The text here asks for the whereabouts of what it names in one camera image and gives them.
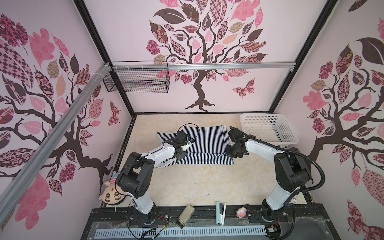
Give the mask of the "blue white striped tank top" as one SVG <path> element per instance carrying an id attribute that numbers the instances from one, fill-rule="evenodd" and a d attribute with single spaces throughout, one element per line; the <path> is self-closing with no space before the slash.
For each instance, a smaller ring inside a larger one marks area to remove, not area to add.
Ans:
<path id="1" fill-rule="evenodd" d="M 187 149 L 181 160 L 167 159 L 160 163 L 161 168 L 172 165 L 233 165 L 233 158 L 225 155 L 226 145 L 230 144 L 227 127 L 184 126 L 182 132 L 191 136 L 195 142 Z"/>

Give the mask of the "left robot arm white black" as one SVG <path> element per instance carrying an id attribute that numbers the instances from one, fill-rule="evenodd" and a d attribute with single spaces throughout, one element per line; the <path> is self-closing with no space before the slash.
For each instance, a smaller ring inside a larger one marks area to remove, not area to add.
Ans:
<path id="1" fill-rule="evenodd" d="M 156 205 L 147 193 L 154 168 L 163 167 L 166 160 L 171 163 L 185 157 L 191 145 L 190 141 L 184 145 L 164 143 L 147 153 L 132 152 L 128 156 L 115 184 L 122 194 L 131 198 L 143 223 L 151 224 L 155 220 Z"/>

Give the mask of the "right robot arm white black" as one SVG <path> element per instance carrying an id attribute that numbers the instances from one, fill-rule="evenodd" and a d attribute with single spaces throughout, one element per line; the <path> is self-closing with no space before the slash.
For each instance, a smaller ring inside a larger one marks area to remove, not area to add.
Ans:
<path id="1" fill-rule="evenodd" d="M 233 144 L 226 146 L 226 156 L 242 158 L 252 153 L 274 163 L 277 185 L 263 200 L 261 208 L 263 219 L 267 222 L 274 221 L 282 208 L 286 207 L 301 187 L 312 178 L 304 157 L 300 156 L 297 149 L 274 146 L 246 135 L 234 127 L 230 127 L 228 135 Z"/>

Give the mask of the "white plastic laundry basket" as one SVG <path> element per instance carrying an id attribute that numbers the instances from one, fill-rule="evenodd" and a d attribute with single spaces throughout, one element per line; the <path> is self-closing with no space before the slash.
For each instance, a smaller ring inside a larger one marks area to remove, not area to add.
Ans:
<path id="1" fill-rule="evenodd" d="M 283 147 L 299 143 L 299 137 L 282 114 L 241 114 L 242 131 L 257 139 Z"/>

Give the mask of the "tan rectangular box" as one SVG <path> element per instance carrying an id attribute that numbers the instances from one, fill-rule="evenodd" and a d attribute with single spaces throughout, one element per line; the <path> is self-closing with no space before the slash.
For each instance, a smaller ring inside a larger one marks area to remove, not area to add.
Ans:
<path id="1" fill-rule="evenodd" d="M 188 204 L 183 210 L 183 212 L 181 213 L 181 215 L 179 216 L 178 220 L 176 221 L 176 224 L 181 229 L 183 229 L 186 223 L 190 220 L 190 218 L 194 214 L 194 212 L 195 212 L 195 208 L 192 205 Z"/>

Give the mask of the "white stapler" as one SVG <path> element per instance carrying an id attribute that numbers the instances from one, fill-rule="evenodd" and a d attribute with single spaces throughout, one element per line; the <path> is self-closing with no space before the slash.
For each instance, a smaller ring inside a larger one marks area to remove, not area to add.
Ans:
<path id="1" fill-rule="evenodd" d="M 226 208 L 226 203 L 216 203 L 216 224 L 219 226 L 223 226 L 225 223 Z"/>

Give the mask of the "pink white small toy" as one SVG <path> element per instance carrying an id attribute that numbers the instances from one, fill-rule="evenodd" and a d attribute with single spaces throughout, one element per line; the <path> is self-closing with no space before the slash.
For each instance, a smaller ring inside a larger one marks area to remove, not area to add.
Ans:
<path id="1" fill-rule="evenodd" d="M 245 207 L 241 207 L 236 211 L 236 216 L 238 218 L 244 218 L 247 215 L 247 209 Z"/>

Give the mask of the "cartoon doll head toy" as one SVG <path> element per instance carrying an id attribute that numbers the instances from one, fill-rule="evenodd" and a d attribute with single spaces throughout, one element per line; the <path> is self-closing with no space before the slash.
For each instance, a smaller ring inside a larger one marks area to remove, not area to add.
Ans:
<path id="1" fill-rule="evenodd" d="M 100 201 L 110 206 L 119 205 L 124 201 L 126 197 L 126 195 L 123 195 L 123 190 L 118 185 L 116 185 L 118 175 L 118 172 L 113 173 L 111 179 L 104 183 L 106 188 L 104 192 L 99 196 Z"/>

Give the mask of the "aluminium rail back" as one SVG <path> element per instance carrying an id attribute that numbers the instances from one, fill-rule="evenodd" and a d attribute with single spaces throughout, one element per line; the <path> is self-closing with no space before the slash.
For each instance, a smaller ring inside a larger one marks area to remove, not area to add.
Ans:
<path id="1" fill-rule="evenodd" d="M 221 64 L 136 64 L 117 65 L 114 70 L 158 70 L 158 71 L 186 71 L 186 70 L 229 70 L 229 69 L 293 69 L 294 62 L 260 62 L 260 63 L 221 63 Z"/>

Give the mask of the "aluminium rail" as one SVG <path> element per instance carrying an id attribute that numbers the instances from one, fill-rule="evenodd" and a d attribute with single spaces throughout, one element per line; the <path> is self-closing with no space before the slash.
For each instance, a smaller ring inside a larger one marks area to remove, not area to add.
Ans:
<path id="1" fill-rule="evenodd" d="M 79 115 L 88 98 L 92 95 L 98 84 L 100 84 L 104 77 L 109 73 L 110 69 L 110 63 L 103 63 L 98 68 L 98 70 L 91 77 L 91 82 L 83 88 L 83 91 L 78 95 L 78 97 L 76 97 L 74 102 L 64 113 L 63 117 L 61 117 L 58 123 L 54 126 L 51 133 L 47 136 L 43 143 L 40 144 L 30 160 L 21 169 L 20 173 L 3 192 L 1 195 L 1 224 L 3 224 L 8 218 L 11 211 L 17 205 L 20 198 L 28 189 L 31 182 L 35 179 L 44 163 L 48 160 L 53 150 L 67 132 L 72 122 Z"/>
<path id="2" fill-rule="evenodd" d="M 136 64 L 117 65 L 114 70 L 158 70 L 158 71 L 186 71 L 186 70 L 229 70 L 229 69 L 293 69 L 294 62 L 260 62 L 260 63 L 221 63 L 221 64 Z"/>

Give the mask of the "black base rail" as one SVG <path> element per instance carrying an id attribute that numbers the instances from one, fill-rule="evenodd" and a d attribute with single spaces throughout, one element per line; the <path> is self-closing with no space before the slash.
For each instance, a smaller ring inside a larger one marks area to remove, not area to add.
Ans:
<path id="1" fill-rule="evenodd" d="M 260 205 L 246 205 L 247 215 L 238 218 L 240 206 L 226 208 L 223 226 L 264 226 L 265 236 L 235 237 L 182 237 L 158 240 L 339 240 L 328 213 L 321 204 L 298 204 L 282 209 L 277 218 L 267 222 L 262 218 Z M 135 229 L 179 227 L 176 224 L 185 207 L 157 207 L 155 220 L 145 224 L 134 207 L 93 209 L 81 235 L 82 240 L 94 240 L 98 229 Z M 195 212 L 185 227 L 217 227 L 216 205 L 196 206 Z"/>

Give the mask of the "black corner frame post left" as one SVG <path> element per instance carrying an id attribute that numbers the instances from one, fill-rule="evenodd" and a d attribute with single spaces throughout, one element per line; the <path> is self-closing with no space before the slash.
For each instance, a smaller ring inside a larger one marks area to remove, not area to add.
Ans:
<path id="1" fill-rule="evenodd" d="M 86 28 L 103 60 L 103 62 L 105 63 L 108 63 L 110 65 L 110 67 L 112 68 L 113 67 L 113 64 L 112 64 L 112 61 L 111 61 L 111 58 L 107 52 L 107 49 L 101 39 L 101 36 L 96 28 L 96 25 L 90 15 L 90 12 L 86 6 L 86 3 L 85 1 L 83 0 L 73 0 L 73 2 L 75 3 L 77 9 L 78 9 L 78 12 L 79 14 L 81 15 L 81 18 L 84 22 L 84 24 L 86 25 Z M 121 95 L 121 98 L 130 114 L 130 116 L 132 118 L 134 118 L 136 116 L 136 113 L 129 101 L 129 98 L 127 96 L 127 94 L 123 91 L 123 86 L 121 84 L 121 81 L 120 79 L 118 78 L 117 74 L 114 72 L 114 70 L 111 70 L 112 72 L 112 80 L 114 80 L 114 83 L 115 85 L 117 86 L 117 90 L 118 92 L 120 93 Z"/>

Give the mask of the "black corner frame post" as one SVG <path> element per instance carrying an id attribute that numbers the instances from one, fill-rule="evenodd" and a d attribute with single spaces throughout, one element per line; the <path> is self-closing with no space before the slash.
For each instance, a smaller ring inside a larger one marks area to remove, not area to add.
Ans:
<path id="1" fill-rule="evenodd" d="M 288 91 L 288 88 L 290 87 L 291 83 L 294 81 L 297 73 L 299 72 L 301 66 L 307 59 L 310 51 L 312 50 L 317 39 L 321 35 L 323 29 L 325 28 L 338 4 L 339 1 L 337 0 L 326 1 L 325 6 L 323 7 L 319 17 L 317 18 L 312 30 L 310 31 L 303 47 L 301 48 L 295 60 L 295 66 L 292 68 L 292 70 L 289 71 L 286 78 L 284 79 L 267 113 L 274 113 L 277 110 L 279 104 L 283 101 L 284 95 Z"/>
<path id="2" fill-rule="evenodd" d="M 73 0 L 73 2 L 75 3 L 77 9 L 78 9 L 78 12 L 79 14 L 81 15 L 81 18 L 84 22 L 84 24 L 86 25 L 86 28 L 103 60 L 103 62 L 105 63 L 108 63 L 110 65 L 110 67 L 112 68 L 113 67 L 113 64 L 112 64 L 112 61 L 111 61 L 111 58 L 107 52 L 107 49 L 101 39 L 101 36 L 96 28 L 96 25 L 90 15 L 90 12 L 86 6 L 86 3 L 85 1 L 83 0 Z M 117 90 L 118 92 L 120 93 L 121 95 L 121 98 L 130 114 L 130 116 L 132 118 L 134 118 L 136 116 L 136 113 L 129 101 L 129 98 L 127 96 L 127 94 L 123 91 L 123 86 L 121 84 L 121 81 L 120 79 L 118 78 L 117 74 L 114 72 L 114 70 L 111 70 L 112 72 L 112 80 L 114 80 L 114 83 L 115 85 L 117 86 Z"/>

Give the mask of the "black corner frame post right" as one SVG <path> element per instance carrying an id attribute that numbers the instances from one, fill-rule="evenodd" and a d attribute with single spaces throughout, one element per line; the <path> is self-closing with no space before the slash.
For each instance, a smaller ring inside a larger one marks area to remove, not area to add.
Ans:
<path id="1" fill-rule="evenodd" d="M 317 39 L 321 35 L 323 29 L 325 28 L 338 4 L 339 1 L 337 0 L 326 1 L 325 6 L 323 7 L 319 17 L 317 18 L 312 30 L 310 31 L 303 47 L 301 48 L 295 60 L 295 66 L 292 68 L 292 70 L 289 71 L 286 78 L 284 79 L 267 113 L 274 113 L 277 110 L 279 104 L 283 101 L 284 95 L 288 91 L 288 88 L 290 87 L 291 83 L 294 81 L 297 73 L 299 72 L 301 66 L 307 59 L 310 51 L 312 50 Z"/>

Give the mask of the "aluminium rail left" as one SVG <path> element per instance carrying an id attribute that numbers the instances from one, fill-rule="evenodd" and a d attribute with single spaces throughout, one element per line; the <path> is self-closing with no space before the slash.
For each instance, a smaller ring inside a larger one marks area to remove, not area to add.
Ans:
<path id="1" fill-rule="evenodd" d="M 40 144 L 30 160 L 21 169 L 20 173 L 3 192 L 1 195 L 1 224 L 3 224 L 8 218 L 11 211 L 17 205 L 20 198 L 28 189 L 31 182 L 35 179 L 44 163 L 48 160 L 53 150 L 67 132 L 72 122 L 79 115 L 88 98 L 92 95 L 98 84 L 100 84 L 104 77 L 109 73 L 110 69 L 110 63 L 103 63 L 98 68 L 98 70 L 91 77 L 91 82 L 83 88 L 83 91 L 78 95 L 78 97 L 76 97 L 74 102 L 64 113 L 63 117 L 61 117 L 58 123 L 54 126 L 51 133 L 47 136 L 43 143 Z"/>

